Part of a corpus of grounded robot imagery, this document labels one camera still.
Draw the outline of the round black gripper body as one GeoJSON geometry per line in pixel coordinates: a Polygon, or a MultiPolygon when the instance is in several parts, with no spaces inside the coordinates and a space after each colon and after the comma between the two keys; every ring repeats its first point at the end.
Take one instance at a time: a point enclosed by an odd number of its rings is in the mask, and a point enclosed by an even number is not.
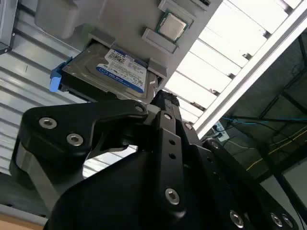
{"type": "Polygon", "coordinates": [[[205,176],[181,151],[136,152],[67,190],[47,230],[221,230],[205,176]]]}

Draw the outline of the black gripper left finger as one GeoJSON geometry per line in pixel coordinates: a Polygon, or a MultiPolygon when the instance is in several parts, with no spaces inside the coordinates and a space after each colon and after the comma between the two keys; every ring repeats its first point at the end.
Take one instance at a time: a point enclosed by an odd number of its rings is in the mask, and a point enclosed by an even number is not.
{"type": "Polygon", "coordinates": [[[53,211],[67,190],[131,154],[182,152],[168,94],[159,91],[148,105],[108,98],[27,110],[13,152],[16,174],[53,211]]]}

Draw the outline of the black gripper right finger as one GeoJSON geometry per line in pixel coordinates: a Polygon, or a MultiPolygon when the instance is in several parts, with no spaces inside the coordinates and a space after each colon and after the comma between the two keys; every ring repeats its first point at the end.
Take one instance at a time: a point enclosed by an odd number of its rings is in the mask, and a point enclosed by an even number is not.
{"type": "Polygon", "coordinates": [[[207,230],[297,230],[299,225],[230,153],[212,138],[201,141],[182,120],[178,98],[169,93],[184,158],[207,230]]]}

